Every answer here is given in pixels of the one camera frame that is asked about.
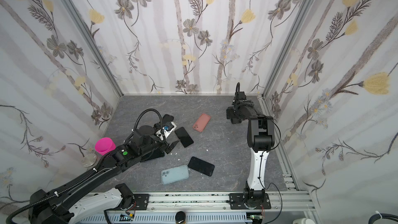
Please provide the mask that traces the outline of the pink phone case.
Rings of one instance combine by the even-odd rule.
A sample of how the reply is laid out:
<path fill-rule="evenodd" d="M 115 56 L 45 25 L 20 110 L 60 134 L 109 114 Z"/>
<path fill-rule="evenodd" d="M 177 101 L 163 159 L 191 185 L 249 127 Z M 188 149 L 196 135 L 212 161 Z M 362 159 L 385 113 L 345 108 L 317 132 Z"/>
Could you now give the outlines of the pink phone case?
<path fill-rule="evenodd" d="M 194 130 L 198 132 L 203 132 L 207 124 L 210 122 L 211 117 L 207 114 L 201 114 L 197 121 L 193 124 Z"/>

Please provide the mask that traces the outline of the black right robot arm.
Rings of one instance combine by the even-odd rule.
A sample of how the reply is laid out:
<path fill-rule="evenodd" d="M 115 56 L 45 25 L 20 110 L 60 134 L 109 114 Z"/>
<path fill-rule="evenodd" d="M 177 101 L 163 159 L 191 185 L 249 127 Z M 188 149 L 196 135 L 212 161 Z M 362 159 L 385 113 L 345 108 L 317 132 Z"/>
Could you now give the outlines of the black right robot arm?
<path fill-rule="evenodd" d="M 269 152 L 275 144 L 273 118 L 260 113 L 245 92 L 237 90 L 233 103 L 226 110 L 232 124 L 248 121 L 247 145 L 250 148 L 250 172 L 243 190 L 243 204 L 255 208 L 265 201 L 265 167 Z"/>

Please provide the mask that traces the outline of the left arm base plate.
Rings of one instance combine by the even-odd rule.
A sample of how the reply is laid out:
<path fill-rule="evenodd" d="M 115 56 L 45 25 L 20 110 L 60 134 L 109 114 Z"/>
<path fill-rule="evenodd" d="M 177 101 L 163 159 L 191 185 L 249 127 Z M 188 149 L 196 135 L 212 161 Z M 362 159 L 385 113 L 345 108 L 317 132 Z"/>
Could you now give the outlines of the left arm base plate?
<path fill-rule="evenodd" d="M 121 203 L 110 211 L 145 211 L 149 203 L 149 194 L 132 194 L 122 198 Z"/>

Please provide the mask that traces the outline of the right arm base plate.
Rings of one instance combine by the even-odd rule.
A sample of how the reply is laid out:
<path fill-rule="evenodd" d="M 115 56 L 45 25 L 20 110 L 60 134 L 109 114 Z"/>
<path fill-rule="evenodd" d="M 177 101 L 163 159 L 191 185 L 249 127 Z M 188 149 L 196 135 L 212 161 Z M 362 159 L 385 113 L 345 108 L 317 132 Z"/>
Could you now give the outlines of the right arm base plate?
<path fill-rule="evenodd" d="M 228 203 L 233 210 L 262 210 L 272 208 L 268 194 L 264 192 L 252 197 L 247 197 L 243 193 L 231 193 L 229 194 Z"/>

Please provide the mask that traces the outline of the black phone case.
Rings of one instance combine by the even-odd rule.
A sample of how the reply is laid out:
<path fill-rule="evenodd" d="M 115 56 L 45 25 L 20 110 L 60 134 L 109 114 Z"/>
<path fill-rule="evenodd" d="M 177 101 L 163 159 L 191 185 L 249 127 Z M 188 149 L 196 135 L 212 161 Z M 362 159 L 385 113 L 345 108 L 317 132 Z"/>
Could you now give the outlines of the black phone case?
<path fill-rule="evenodd" d="M 174 121 L 174 116 L 165 114 L 162 118 L 163 123 Z"/>

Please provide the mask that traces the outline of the light blue phone case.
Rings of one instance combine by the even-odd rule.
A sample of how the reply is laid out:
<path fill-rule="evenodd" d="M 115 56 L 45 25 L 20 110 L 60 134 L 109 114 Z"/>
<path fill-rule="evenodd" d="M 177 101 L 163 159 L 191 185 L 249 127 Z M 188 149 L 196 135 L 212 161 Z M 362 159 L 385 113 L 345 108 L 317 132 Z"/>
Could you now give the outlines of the light blue phone case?
<path fill-rule="evenodd" d="M 187 178 L 189 178 L 189 169 L 187 165 L 166 169 L 161 172 L 161 182 L 164 185 Z"/>

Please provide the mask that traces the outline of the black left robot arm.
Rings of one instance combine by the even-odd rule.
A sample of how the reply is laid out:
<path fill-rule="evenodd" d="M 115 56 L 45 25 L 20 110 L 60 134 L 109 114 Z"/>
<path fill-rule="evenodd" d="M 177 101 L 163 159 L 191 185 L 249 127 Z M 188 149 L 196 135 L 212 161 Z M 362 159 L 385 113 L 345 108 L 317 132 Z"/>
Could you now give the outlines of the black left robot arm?
<path fill-rule="evenodd" d="M 94 168 L 49 192 L 37 191 L 30 198 L 30 223 L 76 224 L 99 211 L 130 209 L 136 200 L 125 183 L 103 194 L 87 195 L 134 165 L 164 154 L 169 146 L 166 139 L 175 129 L 173 122 L 157 123 L 154 127 L 143 125 L 123 144 L 106 153 Z"/>

